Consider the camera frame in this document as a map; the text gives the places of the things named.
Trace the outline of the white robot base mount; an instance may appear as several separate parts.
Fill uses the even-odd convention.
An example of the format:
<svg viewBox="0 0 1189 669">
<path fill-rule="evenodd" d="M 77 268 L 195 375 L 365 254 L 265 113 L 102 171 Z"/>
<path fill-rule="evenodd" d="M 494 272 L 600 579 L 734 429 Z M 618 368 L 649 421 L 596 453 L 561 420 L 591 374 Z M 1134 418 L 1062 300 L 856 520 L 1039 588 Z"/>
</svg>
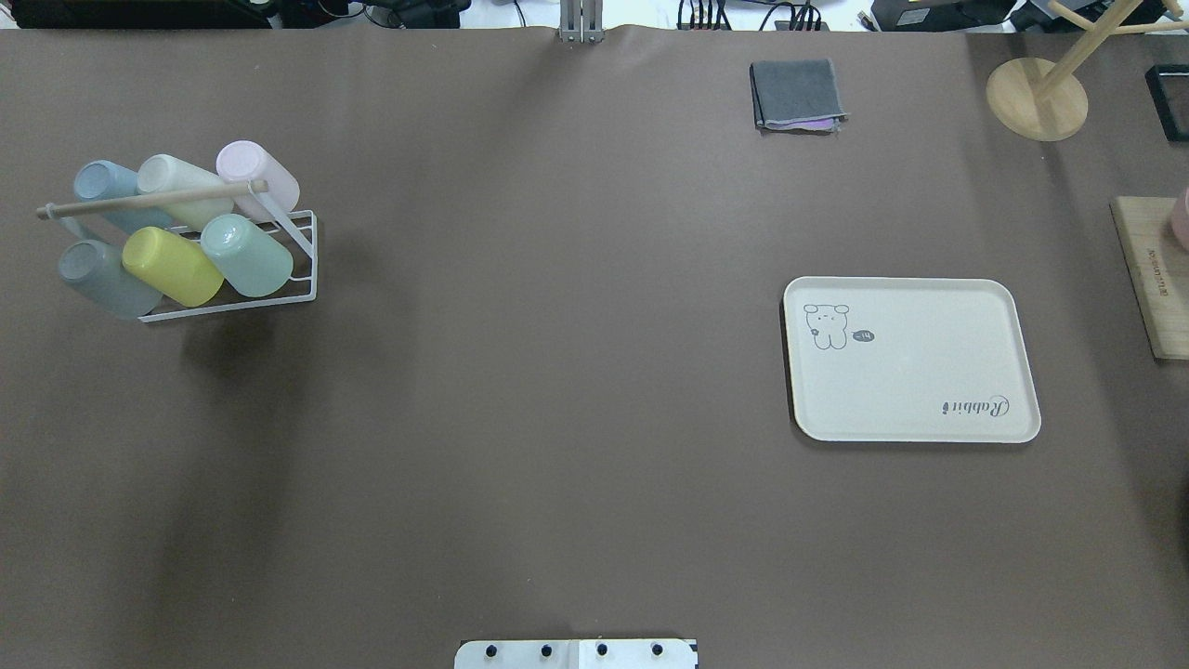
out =
<svg viewBox="0 0 1189 669">
<path fill-rule="evenodd" d="M 454 668 L 698 668 L 682 638 L 493 639 L 464 642 Z"/>
</svg>

